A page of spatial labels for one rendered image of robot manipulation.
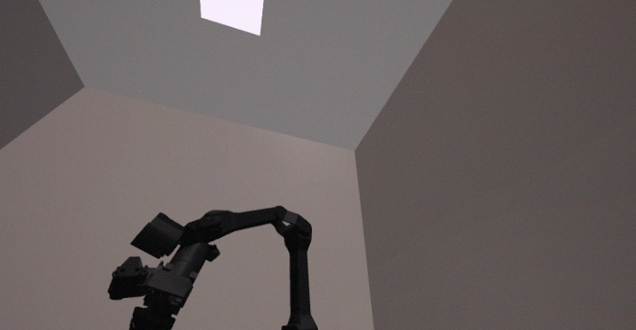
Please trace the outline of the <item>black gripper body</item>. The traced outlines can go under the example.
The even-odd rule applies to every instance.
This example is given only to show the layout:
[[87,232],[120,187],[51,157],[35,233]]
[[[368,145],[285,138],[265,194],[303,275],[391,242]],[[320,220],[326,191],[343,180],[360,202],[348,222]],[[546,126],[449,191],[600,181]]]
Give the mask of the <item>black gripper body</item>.
[[[178,315],[193,289],[198,270],[186,261],[170,261],[165,267],[151,272],[141,286],[140,295],[146,309],[171,316]],[[152,289],[148,291],[149,289]],[[147,292],[148,291],[148,292]]]

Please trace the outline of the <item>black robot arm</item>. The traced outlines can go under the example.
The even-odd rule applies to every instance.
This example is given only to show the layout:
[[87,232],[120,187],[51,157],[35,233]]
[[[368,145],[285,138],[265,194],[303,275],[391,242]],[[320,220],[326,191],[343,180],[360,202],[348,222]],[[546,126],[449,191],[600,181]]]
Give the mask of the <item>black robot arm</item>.
[[[282,221],[289,223],[284,225]],[[130,243],[159,259],[170,256],[181,245],[170,261],[186,261],[200,272],[204,262],[220,255],[216,245],[209,245],[223,236],[244,228],[271,224],[277,234],[284,237],[289,251],[290,319],[282,330],[318,330],[310,313],[308,283],[308,247],[312,239],[311,224],[299,214],[282,206],[242,213],[213,209],[199,220],[185,227],[159,213]],[[129,257],[112,273],[108,294],[112,300],[142,297],[140,289],[151,272],[163,270],[163,261],[157,267],[143,267],[139,256]]]

